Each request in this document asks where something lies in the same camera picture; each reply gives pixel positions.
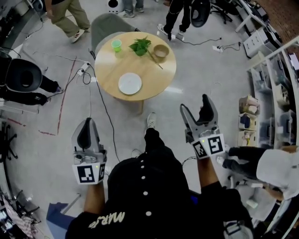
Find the gray floor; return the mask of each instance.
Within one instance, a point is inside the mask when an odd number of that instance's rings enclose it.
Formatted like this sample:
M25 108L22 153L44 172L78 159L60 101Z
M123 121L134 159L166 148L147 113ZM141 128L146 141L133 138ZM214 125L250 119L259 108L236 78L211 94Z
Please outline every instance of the gray floor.
M81 1L83 8L92 21L106 11L105 1ZM145 1L145 12L138 14L128 22L141 31L157 33L157 24L165 23L168 7L160 1ZM180 14L173 33L178 31L182 19ZM235 32L239 20L234 18L232 23L223 24L218 15L210 15L206 25L202 28L190 27L185 34L185 41L203 42L208 39L222 40L207 42L200 46L183 44L178 40L171 41L176 60L177 72L171 88L160 95L147 100L142 115L138 115L138 105L122 102L103 93L109 114L111 115L116 134L115 143L120 160L131 156L134 148L143 150L145 120L150 112L157 113L157 130L165 144L172 148L179 161L194 156L190 145L185 143L184 129L179 105L186 104L194 115L198 115L202 104L201 95L208 94L214 101L219 114L219 125L224 133L226 143L236 145L238 122L238 99L250 92L245 64L247 57L243 47L240 51L227 49L222 54L214 51L212 46L228 45L240 41ZM40 28L40 22L32 30ZM71 59L93 59L88 53L90 34L84 34L76 44L70 44L63 32L52 25L49 20L44 27L33 34L26 41L28 51L45 52L52 55L61 55ZM73 61L46 56L40 53L33 55L39 62L46 64L49 69L46 76L65 86L69 78ZM71 77L80 68L82 63L76 62ZM9 179L15 189L22 189L27 197L32 198L35 205L40 206L38 217L42 220L39 228L49 237L51 234L46 225L46 213L49 203L71 202L77 193L86 191L85 186L78 186L72 172L71 136L77 125L90 113L88 87L78 87L73 81L65 94L52 98L50 104L40 107L38 115L25 113L23 115L4 112L3 116L22 124L11 122L12 128L18 133L14 142L14 149L19 159L7 162ZM117 164L113 147L112 128L105 113L103 103L95 83L90 84L92 118L95 120L101 142L108 150L108 170ZM229 171L215 165L222 183L225 183ZM190 189L200 192L196 161L188 161L184 172ZM70 215L78 215L83 207L84 199L80 199L70 211Z

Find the table leg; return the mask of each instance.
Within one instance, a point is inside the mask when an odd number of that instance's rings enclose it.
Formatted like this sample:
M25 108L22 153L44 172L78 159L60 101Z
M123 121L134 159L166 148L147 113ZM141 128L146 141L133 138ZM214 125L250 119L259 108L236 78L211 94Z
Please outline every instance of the table leg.
M244 21L242 21L241 24L236 28L235 32L240 31L240 29L241 29L242 27L244 27L244 25L245 25L250 19L251 19L251 16L248 15L248 16L244 19Z
M144 100L140 101L140 112L139 112L139 114L143 113L143 106L144 106Z

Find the hand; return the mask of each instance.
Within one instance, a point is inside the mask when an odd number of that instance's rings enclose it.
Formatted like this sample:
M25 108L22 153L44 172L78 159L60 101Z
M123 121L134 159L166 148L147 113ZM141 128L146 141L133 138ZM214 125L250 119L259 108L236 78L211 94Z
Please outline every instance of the hand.
M48 16L48 18L50 18L50 19L53 19L53 18L54 18L52 9L47 10L47 16Z

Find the black office chair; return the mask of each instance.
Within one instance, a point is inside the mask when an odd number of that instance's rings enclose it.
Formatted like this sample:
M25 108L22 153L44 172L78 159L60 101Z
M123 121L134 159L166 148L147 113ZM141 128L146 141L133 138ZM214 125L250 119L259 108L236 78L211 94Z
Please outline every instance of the black office chair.
M10 154L17 159L18 155L15 154L11 147L10 147L10 143L11 141L17 137L17 134L14 134L11 138L9 138L9 132L8 130L10 129L10 125L7 125L5 127L5 123L2 123L2 129L0 131L0 163L4 162L4 160L6 160L6 158L8 158L9 160L11 160Z
M202 27L210 15L211 3L209 0L193 0L190 10L190 22L196 27Z
M0 87L8 90L28 93L39 88L43 80L41 69L32 62L12 59L9 54L0 51Z
M231 19L228 14L232 14L232 15L236 15L236 16L239 15L237 8L235 7L235 5L233 4L232 1L216 0L215 3L212 3L211 10L213 10L213 9L216 9L216 10L211 11L210 14L212 14L212 13L220 14L221 17L223 18L224 24L226 24L227 19L230 22L233 21L233 19Z

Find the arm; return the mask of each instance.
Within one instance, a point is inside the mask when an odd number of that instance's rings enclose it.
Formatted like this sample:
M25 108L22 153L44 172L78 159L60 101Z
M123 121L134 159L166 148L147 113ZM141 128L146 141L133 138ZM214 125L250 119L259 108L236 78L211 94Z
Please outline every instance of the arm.
M268 185L266 185L264 188L276 200L279 200L279 201L283 201L284 200L284 195L283 195L282 192L275 191L275 190L271 189Z
M298 146L282 146L281 150L292 154L292 153L296 152L297 148L298 148Z
M219 181L210 157L197 160L197 168L201 188Z
M84 204L84 211L101 214L105 206L105 194L103 182L89 185Z
M53 12L52 12L52 0L45 0L47 15L50 19L53 18Z

